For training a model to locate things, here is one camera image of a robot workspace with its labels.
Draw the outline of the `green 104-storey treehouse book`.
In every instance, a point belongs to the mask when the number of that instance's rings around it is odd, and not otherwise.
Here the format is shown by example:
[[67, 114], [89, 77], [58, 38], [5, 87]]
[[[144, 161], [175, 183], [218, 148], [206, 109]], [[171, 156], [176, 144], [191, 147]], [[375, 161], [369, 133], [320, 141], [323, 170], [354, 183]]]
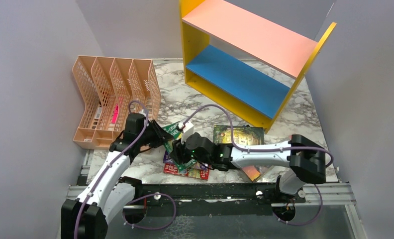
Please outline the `green 104-storey treehouse book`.
[[[170, 125], [164, 126], [164, 127], [162, 127], [162, 129], [165, 130], [171, 136], [173, 136], [174, 139], [178, 139], [182, 136], [182, 133], [178, 130], [178, 123], [179, 123], [179, 121], [172, 123]], [[167, 144], [164, 144], [164, 147], [165, 147], [166, 151], [168, 151], [168, 153], [170, 154], [170, 152], [172, 151], [172, 143], [168, 142]], [[183, 165], [182, 167], [178, 167], [180, 170], [183, 170], [183, 169], [188, 169], [188, 168], [194, 167], [197, 164], [197, 161], [195, 159], [190, 159], [186, 163], [178, 163], [178, 164]]]

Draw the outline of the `red 13-storey treehouse book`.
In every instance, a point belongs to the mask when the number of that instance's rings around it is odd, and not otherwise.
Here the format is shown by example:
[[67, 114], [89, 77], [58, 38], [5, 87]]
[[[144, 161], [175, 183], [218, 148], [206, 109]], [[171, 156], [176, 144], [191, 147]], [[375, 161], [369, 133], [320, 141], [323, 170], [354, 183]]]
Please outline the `red 13-storey treehouse book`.
[[165, 174], [172, 174], [172, 175], [189, 177], [189, 178], [200, 179], [205, 181], [207, 181], [209, 178], [208, 169], [199, 169], [192, 167], [192, 168], [180, 170], [174, 164], [168, 164], [168, 163], [165, 164], [163, 172]]

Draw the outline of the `purple 52-storey treehouse book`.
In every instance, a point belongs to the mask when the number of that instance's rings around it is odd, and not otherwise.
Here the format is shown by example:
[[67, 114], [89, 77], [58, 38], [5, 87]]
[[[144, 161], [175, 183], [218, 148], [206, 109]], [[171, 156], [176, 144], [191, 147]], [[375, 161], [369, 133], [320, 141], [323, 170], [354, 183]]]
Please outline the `purple 52-storey treehouse book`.
[[165, 151], [164, 156], [163, 156], [163, 163], [165, 164], [170, 164], [170, 165], [175, 165], [177, 167], [182, 167], [182, 164], [178, 164], [176, 161], [174, 161], [170, 156], [168, 151]]

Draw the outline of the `dark green Alice book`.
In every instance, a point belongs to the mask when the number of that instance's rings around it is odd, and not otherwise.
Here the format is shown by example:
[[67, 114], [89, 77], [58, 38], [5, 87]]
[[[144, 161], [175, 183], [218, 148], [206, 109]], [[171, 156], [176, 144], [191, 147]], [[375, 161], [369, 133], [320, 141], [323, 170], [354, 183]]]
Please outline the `dark green Alice book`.
[[[265, 144], [264, 131], [262, 127], [234, 126], [234, 142], [239, 145], [261, 145]], [[215, 125], [213, 127], [214, 143], [232, 143], [229, 125]]]

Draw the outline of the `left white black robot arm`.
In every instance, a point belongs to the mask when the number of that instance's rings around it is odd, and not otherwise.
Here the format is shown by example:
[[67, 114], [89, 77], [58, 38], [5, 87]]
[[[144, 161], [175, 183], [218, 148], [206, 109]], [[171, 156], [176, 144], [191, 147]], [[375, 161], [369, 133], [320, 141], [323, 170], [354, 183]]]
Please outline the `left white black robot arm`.
[[114, 216], [127, 203], [142, 200], [140, 180], [119, 182], [121, 175], [141, 152], [141, 147], [157, 148], [173, 139], [155, 120], [140, 113], [127, 116], [125, 129], [109, 147], [107, 158], [76, 199], [67, 199], [61, 208], [63, 239], [103, 239]]

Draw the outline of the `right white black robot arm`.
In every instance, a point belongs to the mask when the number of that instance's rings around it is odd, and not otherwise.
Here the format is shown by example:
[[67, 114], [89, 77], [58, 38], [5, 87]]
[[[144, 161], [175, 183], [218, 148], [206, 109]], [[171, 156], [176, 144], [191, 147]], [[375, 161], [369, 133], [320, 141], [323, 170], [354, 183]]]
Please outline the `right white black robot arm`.
[[274, 198], [281, 203], [290, 199], [305, 184], [326, 182], [326, 150], [300, 134], [293, 134], [290, 140], [276, 144], [235, 145], [216, 144], [199, 133], [193, 133], [186, 140], [174, 140], [172, 146], [169, 156], [178, 164], [196, 160], [219, 171], [247, 166], [288, 168], [273, 189]]

